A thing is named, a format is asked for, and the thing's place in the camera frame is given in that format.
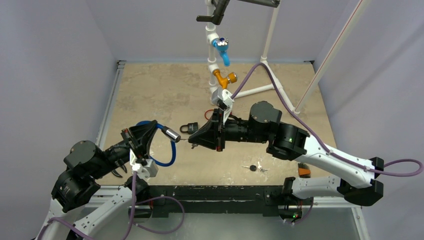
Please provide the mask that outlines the small silver key set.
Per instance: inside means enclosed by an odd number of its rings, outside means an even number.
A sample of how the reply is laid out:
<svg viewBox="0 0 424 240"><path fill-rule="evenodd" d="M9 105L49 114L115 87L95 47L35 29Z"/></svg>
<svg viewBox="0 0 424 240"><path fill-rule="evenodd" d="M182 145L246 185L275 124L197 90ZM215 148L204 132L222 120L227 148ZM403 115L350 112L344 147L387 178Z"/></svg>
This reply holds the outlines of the small silver key set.
<svg viewBox="0 0 424 240"><path fill-rule="evenodd" d="M191 149L194 149L198 146L196 143L192 143L188 139L182 139L181 142L189 144Z"/></svg>

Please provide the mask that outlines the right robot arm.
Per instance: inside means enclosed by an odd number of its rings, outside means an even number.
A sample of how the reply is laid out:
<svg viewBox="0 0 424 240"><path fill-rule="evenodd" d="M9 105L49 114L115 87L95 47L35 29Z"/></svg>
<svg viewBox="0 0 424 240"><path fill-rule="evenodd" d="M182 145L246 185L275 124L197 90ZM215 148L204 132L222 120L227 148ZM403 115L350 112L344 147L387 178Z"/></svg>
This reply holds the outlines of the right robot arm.
<svg viewBox="0 0 424 240"><path fill-rule="evenodd" d="M326 144L306 130L281 121L282 112L267 101L254 103L249 117L224 120L216 108L205 125L188 142L221 152L226 142L267 144L266 152L280 160L296 161L318 167L327 177L288 177L277 198L288 204L313 197L341 197L358 206L369 207L384 195L377 171L384 168L378 157L358 158Z"/></svg>

